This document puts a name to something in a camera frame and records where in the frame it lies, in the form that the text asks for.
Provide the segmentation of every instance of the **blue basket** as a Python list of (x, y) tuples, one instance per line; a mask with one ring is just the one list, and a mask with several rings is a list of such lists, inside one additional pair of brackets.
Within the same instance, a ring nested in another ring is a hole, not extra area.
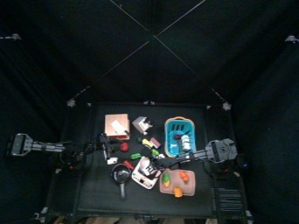
[(177, 116), (165, 123), (165, 153), (174, 158), (182, 153), (195, 152), (195, 125), (193, 120)]

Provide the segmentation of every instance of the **black enclosure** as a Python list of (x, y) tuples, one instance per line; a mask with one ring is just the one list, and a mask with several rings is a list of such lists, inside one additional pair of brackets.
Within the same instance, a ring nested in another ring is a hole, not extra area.
[(0, 223), (31, 223), (53, 179), (9, 137), (59, 142), (95, 102), (231, 105), (254, 219), (298, 223), (298, 61), (297, 0), (0, 1)]

